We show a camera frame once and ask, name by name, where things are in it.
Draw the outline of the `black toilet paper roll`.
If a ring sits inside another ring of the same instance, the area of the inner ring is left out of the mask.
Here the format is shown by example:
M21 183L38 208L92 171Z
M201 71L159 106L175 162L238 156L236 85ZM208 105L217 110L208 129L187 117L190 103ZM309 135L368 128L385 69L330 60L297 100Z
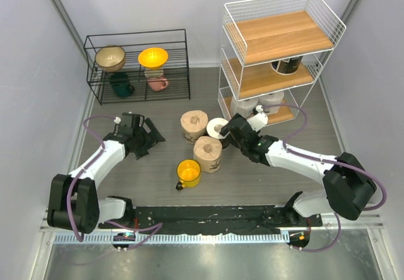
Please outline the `black toilet paper roll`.
M207 134L210 137L219 140L222 144L222 149L227 149L230 145L229 140L220 134L222 127L227 124L228 124L228 121L226 119L217 117L217 118L211 119L208 122L208 125L206 126Z

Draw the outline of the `brown roll front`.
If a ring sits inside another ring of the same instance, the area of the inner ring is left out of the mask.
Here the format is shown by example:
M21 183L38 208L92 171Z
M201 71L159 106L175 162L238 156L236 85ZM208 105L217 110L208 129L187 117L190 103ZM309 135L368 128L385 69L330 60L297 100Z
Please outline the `brown roll front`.
M202 136L194 144L193 159L198 162L202 172L213 173L222 163L222 144L219 140Z

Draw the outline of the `brown roll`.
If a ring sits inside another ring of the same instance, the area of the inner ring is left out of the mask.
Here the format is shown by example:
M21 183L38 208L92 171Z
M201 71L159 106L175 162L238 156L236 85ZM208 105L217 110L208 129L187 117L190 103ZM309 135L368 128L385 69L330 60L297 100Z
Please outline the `brown roll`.
M202 110L192 110L181 116L182 135L187 143L194 144L206 133L208 115Z
M198 162L202 172L213 173L222 163L222 144L219 140L202 136L194 144L193 159Z

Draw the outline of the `brown roll back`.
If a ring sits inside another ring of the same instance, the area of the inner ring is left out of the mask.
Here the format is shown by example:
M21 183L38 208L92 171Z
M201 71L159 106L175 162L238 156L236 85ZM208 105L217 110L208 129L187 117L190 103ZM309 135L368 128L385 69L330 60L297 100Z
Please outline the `brown roll back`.
M206 133L208 115L202 110L192 110L181 116L182 135L187 143L194 144Z

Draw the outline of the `white toilet paper roll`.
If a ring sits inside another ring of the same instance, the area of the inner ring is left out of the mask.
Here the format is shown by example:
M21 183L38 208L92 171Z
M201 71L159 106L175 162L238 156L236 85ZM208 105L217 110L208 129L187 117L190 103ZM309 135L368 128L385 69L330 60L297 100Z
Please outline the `white toilet paper roll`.
M280 106L278 104L282 103L283 97L283 91L262 95L259 97L259 104L262 106L271 105L271 107L264 108L264 111L267 115L273 115L279 111Z

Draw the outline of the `black roll front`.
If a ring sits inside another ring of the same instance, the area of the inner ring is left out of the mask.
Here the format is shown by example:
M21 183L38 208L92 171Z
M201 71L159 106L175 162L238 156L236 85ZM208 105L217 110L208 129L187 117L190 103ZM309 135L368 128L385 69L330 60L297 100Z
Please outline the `black roll front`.
M297 72L303 56L290 57L271 63L271 67L277 74L284 76L291 75Z

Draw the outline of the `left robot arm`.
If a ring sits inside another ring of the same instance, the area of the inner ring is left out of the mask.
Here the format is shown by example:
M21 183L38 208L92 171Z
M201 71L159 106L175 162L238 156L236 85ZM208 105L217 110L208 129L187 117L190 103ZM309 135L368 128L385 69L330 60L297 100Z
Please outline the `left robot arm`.
M151 119L131 112L112 117L114 130L96 135L100 146L81 166L67 175L57 174L51 182L47 223L71 230L79 241L101 223L129 228L135 210L131 199L121 196L98 198L97 189L110 171L127 156L140 159L164 137Z

